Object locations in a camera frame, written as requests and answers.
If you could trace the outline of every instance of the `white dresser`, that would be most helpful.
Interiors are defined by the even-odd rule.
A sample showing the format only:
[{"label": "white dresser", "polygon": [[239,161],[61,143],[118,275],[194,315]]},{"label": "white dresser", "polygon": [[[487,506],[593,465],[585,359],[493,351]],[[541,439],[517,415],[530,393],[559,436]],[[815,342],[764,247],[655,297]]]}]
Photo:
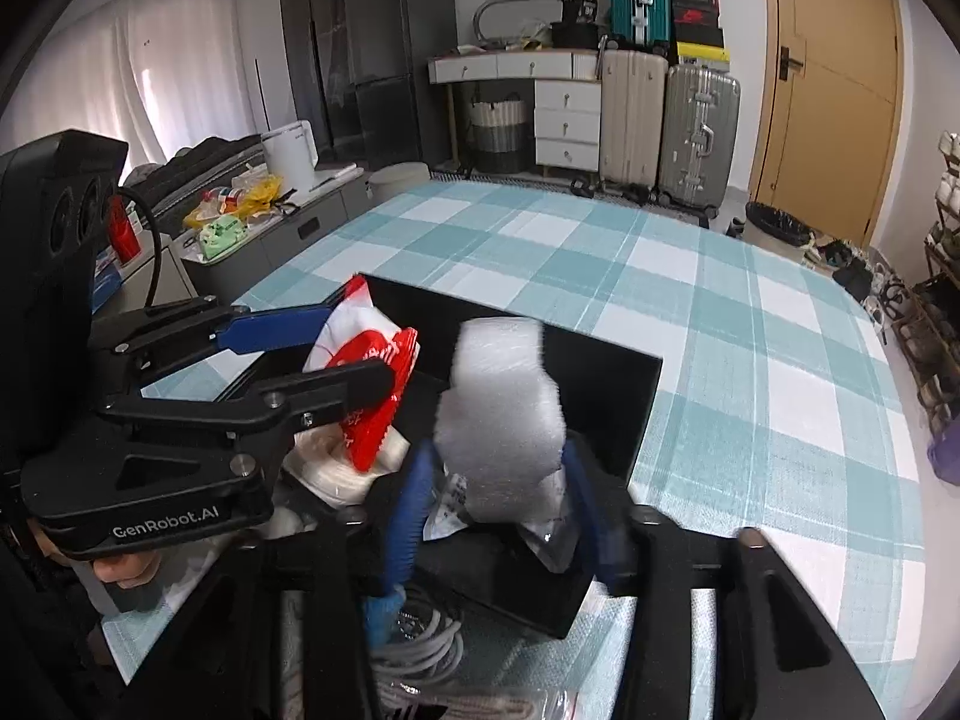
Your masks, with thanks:
[{"label": "white dresser", "polygon": [[[597,172],[600,165],[600,81],[596,52],[547,49],[434,59],[431,83],[531,79],[535,86],[536,163]],[[453,94],[448,94],[453,107]],[[451,127],[450,137],[456,137]],[[458,149],[454,144],[454,154]]]}]

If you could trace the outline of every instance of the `teal and white checkered tablecloth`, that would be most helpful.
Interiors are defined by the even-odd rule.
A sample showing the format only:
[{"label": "teal and white checkered tablecloth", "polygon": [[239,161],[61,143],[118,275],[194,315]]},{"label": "teal and white checkered tablecloth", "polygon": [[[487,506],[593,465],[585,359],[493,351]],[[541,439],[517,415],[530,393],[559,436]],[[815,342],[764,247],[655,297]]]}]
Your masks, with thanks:
[{"label": "teal and white checkered tablecloth", "polygon": [[[357,271],[662,357],[632,495],[688,528],[764,528],[896,717],[923,610],[917,468],[880,341],[836,284],[641,210],[433,182],[317,242],[241,302],[319,302]],[[245,365],[224,353],[149,394],[210,398]],[[699,718],[712,700],[713,608],[705,592],[694,602]],[[579,689],[584,716],[605,718],[631,612],[594,584],[565,641],[467,626],[462,677]],[[130,634],[123,624],[114,638]]]}]

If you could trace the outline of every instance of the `white curtain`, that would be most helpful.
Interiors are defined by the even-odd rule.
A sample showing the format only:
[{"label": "white curtain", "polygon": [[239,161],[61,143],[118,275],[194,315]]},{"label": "white curtain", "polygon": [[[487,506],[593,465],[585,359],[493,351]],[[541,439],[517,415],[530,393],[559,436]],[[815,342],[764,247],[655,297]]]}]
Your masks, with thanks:
[{"label": "white curtain", "polygon": [[44,42],[0,119],[0,153],[75,127],[126,141],[124,175],[255,132],[234,0],[117,0]]}]

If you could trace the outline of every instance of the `wooden door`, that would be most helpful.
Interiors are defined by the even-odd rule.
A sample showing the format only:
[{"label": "wooden door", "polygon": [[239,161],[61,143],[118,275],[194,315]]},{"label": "wooden door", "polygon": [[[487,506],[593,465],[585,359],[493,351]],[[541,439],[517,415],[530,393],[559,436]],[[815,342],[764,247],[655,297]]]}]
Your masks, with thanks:
[{"label": "wooden door", "polygon": [[899,126],[896,0],[778,3],[773,108],[753,194],[862,244]]}]

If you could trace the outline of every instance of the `silver suitcase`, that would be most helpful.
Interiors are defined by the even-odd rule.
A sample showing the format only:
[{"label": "silver suitcase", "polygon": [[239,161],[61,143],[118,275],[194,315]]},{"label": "silver suitcase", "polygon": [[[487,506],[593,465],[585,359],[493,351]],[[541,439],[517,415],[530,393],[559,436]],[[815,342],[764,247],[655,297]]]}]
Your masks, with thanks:
[{"label": "silver suitcase", "polygon": [[720,206],[730,179],[739,114],[738,81],[707,68],[670,68],[659,166],[661,203]]},{"label": "silver suitcase", "polygon": [[603,53],[600,103],[600,177],[620,184],[656,184],[664,126],[664,57]]}]

